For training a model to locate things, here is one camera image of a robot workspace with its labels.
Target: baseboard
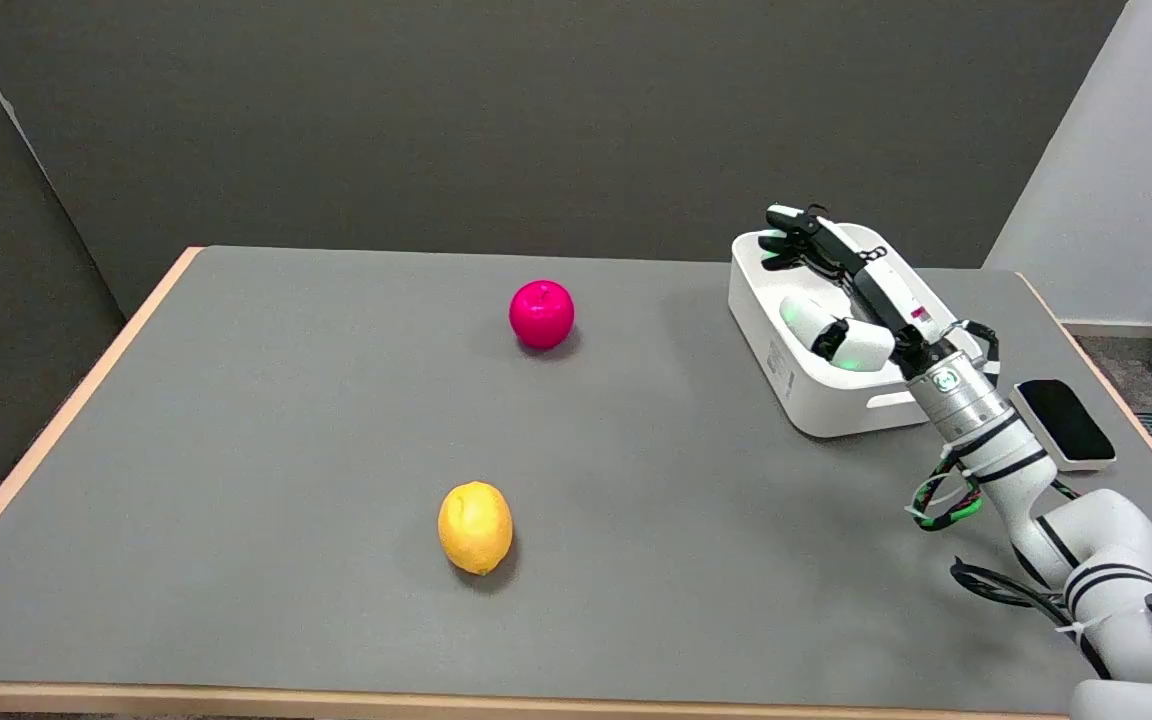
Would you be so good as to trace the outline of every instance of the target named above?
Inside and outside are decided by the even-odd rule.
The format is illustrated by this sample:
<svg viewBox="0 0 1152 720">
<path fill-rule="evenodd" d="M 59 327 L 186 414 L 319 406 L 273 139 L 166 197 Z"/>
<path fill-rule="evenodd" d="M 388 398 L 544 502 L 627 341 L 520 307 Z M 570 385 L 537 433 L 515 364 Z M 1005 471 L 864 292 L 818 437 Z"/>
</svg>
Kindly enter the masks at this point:
<svg viewBox="0 0 1152 720">
<path fill-rule="evenodd" d="M 1151 338 L 1152 323 L 1107 323 L 1107 320 L 1061 320 L 1071 334 L 1085 338 Z"/>
</svg>

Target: cable tie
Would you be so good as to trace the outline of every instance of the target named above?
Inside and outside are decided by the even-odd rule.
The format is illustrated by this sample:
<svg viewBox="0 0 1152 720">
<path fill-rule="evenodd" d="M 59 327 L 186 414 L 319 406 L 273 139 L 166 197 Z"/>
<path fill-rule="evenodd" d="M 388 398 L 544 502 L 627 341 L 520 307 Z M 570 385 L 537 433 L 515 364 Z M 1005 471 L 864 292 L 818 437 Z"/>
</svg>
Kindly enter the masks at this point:
<svg viewBox="0 0 1152 720">
<path fill-rule="evenodd" d="M 1074 632 L 1074 642 L 1083 644 L 1083 630 L 1087 630 L 1087 626 L 1079 623 L 1079 621 L 1074 621 L 1069 626 L 1062 626 L 1062 628 L 1056 628 L 1056 632 Z"/>
<path fill-rule="evenodd" d="M 1144 605 L 1144 601 L 1142 600 L 1139 602 L 1140 602 L 1140 607 L 1135 606 L 1135 605 L 1137 605 L 1137 601 L 1135 601 L 1135 600 L 1124 602 L 1123 606 L 1116 607 L 1114 611 L 1102 612 L 1102 614 L 1097 615 L 1096 617 L 1092 617 L 1086 623 L 1079 623 L 1079 621 L 1075 620 L 1074 623 L 1070 623 L 1069 626 L 1064 626 L 1064 628 L 1056 628 L 1056 632 L 1070 632 L 1070 630 L 1073 630 L 1074 631 L 1074 642 L 1082 643 L 1083 642 L 1083 634 L 1086 632 L 1089 629 L 1094 628 L 1094 626 L 1099 626 L 1100 623 L 1102 623 L 1102 621 L 1106 621 L 1106 620 L 1108 620 L 1111 617 L 1114 617 L 1115 615 L 1124 614 L 1124 612 L 1128 612 L 1128 611 L 1134 611 L 1134 612 L 1144 612 L 1144 611 L 1146 611 L 1147 607 L 1146 607 L 1146 605 Z"/>
</svg>

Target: white wall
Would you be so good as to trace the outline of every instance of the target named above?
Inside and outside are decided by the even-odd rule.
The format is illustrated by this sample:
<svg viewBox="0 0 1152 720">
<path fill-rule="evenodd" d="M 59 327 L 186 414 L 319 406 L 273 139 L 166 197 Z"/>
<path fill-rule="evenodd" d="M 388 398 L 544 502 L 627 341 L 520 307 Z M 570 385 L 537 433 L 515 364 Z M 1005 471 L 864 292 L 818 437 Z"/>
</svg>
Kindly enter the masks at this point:
<svg viewBox="0 0 1152 720">
<path fill-rule="evenodd" d="M 986 268 L 1062 320 L 1152 325 L 1152 0 L 1130 0 Z"/>
</svg>

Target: white bin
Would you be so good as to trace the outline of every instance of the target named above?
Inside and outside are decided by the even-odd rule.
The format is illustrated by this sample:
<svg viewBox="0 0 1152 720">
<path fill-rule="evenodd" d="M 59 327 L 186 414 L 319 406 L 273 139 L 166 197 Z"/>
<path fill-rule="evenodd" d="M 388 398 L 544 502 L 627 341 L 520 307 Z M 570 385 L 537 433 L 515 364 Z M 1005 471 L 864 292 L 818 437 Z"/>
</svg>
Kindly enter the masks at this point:
<svg viewBox="0 0 1152 720">
<path fill-rule="evenodd" d="M 954 314 L 940 297 L 909 268 L 895 249 L 882 241 L 882 236 L 864 225 L 838 223 L 838 228 L 849 234 L 863 250 L 887 247 L 887 262 L 909 283 L 914 296 L 922 301 L 937 324 L 945 327 L 954 323 Z M 927 420 L 927 415 L 905 391 L 900 369 L 889 359 L 876 373 L 850 372 L 831 365 L 795 340 L 780 314 L 786 287 L 797 286 L 812 293 L 820 305 L 840 318 L 854 316 L 851 302 L 841 288 L 812 270 L 764 270 L 763 256 L 756 232 L 742 234 L 732 242 L 727 305 L 794 427 L 813 437 L 838 437 Z M 978 343 L 963 331 L 954 331 L 950 341 L 970 356 L 982 354 Z"/>
</svg>

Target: black device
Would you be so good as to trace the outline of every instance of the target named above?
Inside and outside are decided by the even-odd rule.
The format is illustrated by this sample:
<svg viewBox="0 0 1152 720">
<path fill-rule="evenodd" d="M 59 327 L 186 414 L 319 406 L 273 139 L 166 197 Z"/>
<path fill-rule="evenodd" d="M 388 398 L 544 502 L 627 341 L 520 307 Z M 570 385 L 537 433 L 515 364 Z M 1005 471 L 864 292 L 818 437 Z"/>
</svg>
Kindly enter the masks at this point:
<svg viewBox="0 0 1152 720">
<path fill-rule="evenodd" d="M 1021 382 L 1011 392 L 1011 404 L 1056 468 L 1100 470 L 1114 461 L 1114 444 L 1068 384 L 1058 379 Z"/>
</svg>

